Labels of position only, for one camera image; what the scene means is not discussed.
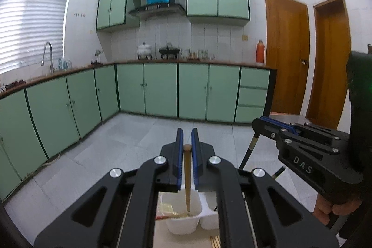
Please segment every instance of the range hood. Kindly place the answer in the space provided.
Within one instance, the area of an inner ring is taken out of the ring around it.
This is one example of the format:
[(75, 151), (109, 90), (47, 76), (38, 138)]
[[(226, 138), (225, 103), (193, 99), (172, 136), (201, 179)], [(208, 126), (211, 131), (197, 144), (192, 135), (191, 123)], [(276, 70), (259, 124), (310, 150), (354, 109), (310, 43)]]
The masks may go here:
[(135, 8), (128, 13), (130, 15), (139, 17), (140, 20), (146, 20), (154, 16), (168, 16), (171, 14), (186, 15), (186, 11), (183, 6), (174, 2), (160, 2), (151, 5), (145, 5)]

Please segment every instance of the window blind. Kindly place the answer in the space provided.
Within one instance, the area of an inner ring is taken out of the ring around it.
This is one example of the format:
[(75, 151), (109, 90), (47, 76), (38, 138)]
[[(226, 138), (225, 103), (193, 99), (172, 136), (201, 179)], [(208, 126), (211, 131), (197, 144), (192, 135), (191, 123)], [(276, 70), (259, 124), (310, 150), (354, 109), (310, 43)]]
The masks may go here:
[[(0, 0), (0, 74), (40, 63), (44, 45), (63, 56), (67, 0)], [(45, 52), (48, 64), (49, 48)]]

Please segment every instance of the drawer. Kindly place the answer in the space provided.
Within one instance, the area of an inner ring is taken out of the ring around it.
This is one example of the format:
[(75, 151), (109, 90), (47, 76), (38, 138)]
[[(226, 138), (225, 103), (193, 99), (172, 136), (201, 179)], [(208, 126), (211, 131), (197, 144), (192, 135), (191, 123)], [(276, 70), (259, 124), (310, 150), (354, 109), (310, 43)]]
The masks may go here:
[(235, 122), (252, 123), (256, 118), (263, 115), (263, 108), (261, 107), (245, 107), (238, 106), (236, 108)]
[(238, 105), (265, 107), (267, 90), (254, 88), (240, 88)]
[(269, 70), (241, 68), (240, 86), (267, 88), (269, 86)]

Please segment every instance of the orange bottle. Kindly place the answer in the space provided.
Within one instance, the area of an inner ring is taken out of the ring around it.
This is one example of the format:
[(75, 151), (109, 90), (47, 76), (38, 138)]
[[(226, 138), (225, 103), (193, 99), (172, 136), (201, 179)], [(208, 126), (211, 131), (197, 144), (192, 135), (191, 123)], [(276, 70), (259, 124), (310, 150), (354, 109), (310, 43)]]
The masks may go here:
[(262, 40), (260, 39), (259, 43), (257, 43), (256, 47), (256, 62), (263, 63), (265, 59), (265, 45), (263, 44)]

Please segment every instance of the wooden countertop edge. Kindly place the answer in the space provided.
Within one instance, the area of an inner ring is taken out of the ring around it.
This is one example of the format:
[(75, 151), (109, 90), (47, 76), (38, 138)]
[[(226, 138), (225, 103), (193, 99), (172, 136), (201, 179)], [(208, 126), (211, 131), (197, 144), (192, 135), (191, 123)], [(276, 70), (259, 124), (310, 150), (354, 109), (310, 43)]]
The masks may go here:
[(213, 64), (213, 65), (226, 65), (226, 66), (241, 66), (243, 68), (256, 68), (256, 69), (264, 69), (264, 70), (274, 70), (265, 66), (259, 66), (255, 64), (247, 64), (243, 62), (224, 62), (224, 61), (216, 61), (216, 60), (182, 60), (182, 59), (170, 59), (170, 60), (163, 60), (163, 59), (156, 59), (156, 60), (123, 60), (123, 61), (115, 61), (115, 62), (108, 62), (104, 63), (103, 65), (89, 65), (84, 66), (81, 68), (73, 68), (63, 72), (56, 72), (54, 74), (41, 76), (33, 81), (28, 81), (25, 84), (21, 84), (11, 89), (7, 89), (5, 92), (0, 93), (0, 99), (5, 98), (13, 93), (21, 91), (25, 88), (30, 86), (37, 85), (39, 83), (43, 83), (45, 81), (53, 80), (59, 77), (67, 76), (70, 74), (75, 74), (79, 72), (83, 72), (85, 70), (91, 70), (93, 68), (101, 68), (103, 66), (110, 66), (114, 64), (129, 64), (129, 63), (194, 63), (194, 64)]

